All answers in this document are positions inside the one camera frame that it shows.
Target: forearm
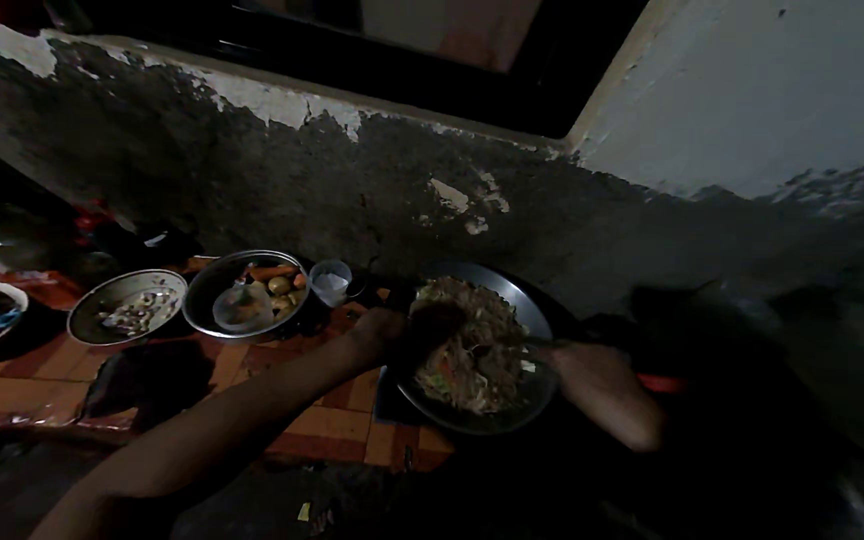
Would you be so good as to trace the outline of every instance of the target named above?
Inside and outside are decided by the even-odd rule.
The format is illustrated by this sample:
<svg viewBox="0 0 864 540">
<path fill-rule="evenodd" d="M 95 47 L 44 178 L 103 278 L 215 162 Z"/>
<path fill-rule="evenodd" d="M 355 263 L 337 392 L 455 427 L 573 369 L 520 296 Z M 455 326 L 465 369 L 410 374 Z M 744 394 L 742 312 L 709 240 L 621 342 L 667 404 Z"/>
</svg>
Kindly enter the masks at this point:
<svg viewBox="0 0 864 540">
<path fill-rule="evenodd" d="M 207 476 L 235 456 L 245 463 L 270 444 L 287 421 L 319 396 L 368 368 L 380 353 L 356 330 L 301 358 L 206 399 L 116 451 L 76 484 L 32 538 L 89 537 L 112 499 L 167 496 Z M 56 534 L 59 530 L 75 533 Z"/>
</svg>

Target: person's right hand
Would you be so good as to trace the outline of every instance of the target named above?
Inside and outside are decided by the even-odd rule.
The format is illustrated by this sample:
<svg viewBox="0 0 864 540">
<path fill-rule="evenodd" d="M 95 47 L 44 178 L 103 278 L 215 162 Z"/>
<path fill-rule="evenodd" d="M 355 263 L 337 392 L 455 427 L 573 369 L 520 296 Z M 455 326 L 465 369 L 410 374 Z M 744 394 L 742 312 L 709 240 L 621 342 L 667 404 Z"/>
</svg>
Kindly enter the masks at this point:
<svg viewBox="0 0 864 540">
<path fill-rule="evenodd" d="M 635 452 L 662 445 L 666 415 L 645 393 L 623 353 L 570 343 L 542 351 L 561 376 L 561 392 L 589 420 Z"/>
</svg>

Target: metal plate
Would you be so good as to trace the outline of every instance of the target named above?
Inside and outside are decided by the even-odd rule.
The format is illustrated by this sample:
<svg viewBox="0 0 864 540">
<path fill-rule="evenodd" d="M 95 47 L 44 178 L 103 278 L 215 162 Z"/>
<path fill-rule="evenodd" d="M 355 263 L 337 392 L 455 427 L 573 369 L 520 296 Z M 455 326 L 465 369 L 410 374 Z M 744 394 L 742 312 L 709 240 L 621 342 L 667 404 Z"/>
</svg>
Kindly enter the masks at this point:
<svg viewBox="0 0 864 540">
<path fill-rule="evenodd" d="M 471 262 L 439 260 L 423 265 L 421 274 L 426 279 L 452 277 L 491 289 L 515 307 L 515 321 L 528 329 L 529 336 L 552 339 L 552 329 L 539 306 L 522 289 L 495 270 Z M 524 399 L 522 404 L 482 416 L 426 397 L 426 393 L 413 379 L 414 370 L 399 371 L 396 382 L 398 389 L 412 405 L 436 423 L 463 434 L 493 436 L 512 432 L 528 424 L 552 401 L 559 388 L 557 374 L 544 363 L 538 363 L 535 367 L 535 373 L 525 374 L 519 386 Z"/>
</svg>

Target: carrot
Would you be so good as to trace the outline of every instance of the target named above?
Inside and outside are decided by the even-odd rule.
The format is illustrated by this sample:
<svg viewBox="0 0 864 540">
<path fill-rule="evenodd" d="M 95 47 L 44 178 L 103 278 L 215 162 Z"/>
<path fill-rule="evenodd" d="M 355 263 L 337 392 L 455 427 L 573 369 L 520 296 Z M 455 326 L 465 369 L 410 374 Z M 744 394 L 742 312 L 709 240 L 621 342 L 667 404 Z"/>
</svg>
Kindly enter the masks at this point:
<svg viewBox="0 0 864 540">
<path fill-rule="evenodd" d="M 274 266 L 272 268 L 256 266 L 248 270 L 248 275 L 252 276 L 257 282 L 268 282 L 270 279 L 279 276 L 292 276 L 298 271 L 299 269 L 295 266 Z"/>
</svg>

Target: boiled potato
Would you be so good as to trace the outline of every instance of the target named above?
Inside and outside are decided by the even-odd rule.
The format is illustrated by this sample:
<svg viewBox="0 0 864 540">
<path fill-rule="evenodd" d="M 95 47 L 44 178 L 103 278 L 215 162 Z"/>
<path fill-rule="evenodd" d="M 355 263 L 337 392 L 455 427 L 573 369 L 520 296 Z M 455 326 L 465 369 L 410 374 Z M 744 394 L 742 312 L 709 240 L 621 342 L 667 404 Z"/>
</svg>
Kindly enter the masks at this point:
<svg viewBox="0 0 864 540">
<path fill-rule="evenodd" d="M 278 314 L 275 315 L 275 318 L 273 320 L 282 321 L 282 319 L 289 316 L 289 313 L 293 313 L 296 310 L 296 307 L 292 304 L 291 301 L 289 301 L 287 298 L 285 299 L 285 301 L 289 302 L 289 306 L 282 307 L 282 309 L 278 311 Z"/>
<path fill-rule="evenodd" d="M 278 276 L 269 279 L 269 290 L 276 296 L 285 294 L 292 289 L 292 282 L 288 277 Z"/>
<path fill-rule="evenodd" d="M 306 291 L 304 291 L 304 290 L 290 291 L 287 296 L 289 297 L 289 300 L 292 301 L 292 304 L 294 304 L 295 306 L 298 306 L 299 302 L 301 302 L 303 300 L 303 298 L 306 296 Z"/>
<path fill-rule="evenodd" d="M 273 296 L 271 297 L 271 308 L 273 310 L 292 310 L 294 305 L 287 296 Z"/>
</svg>

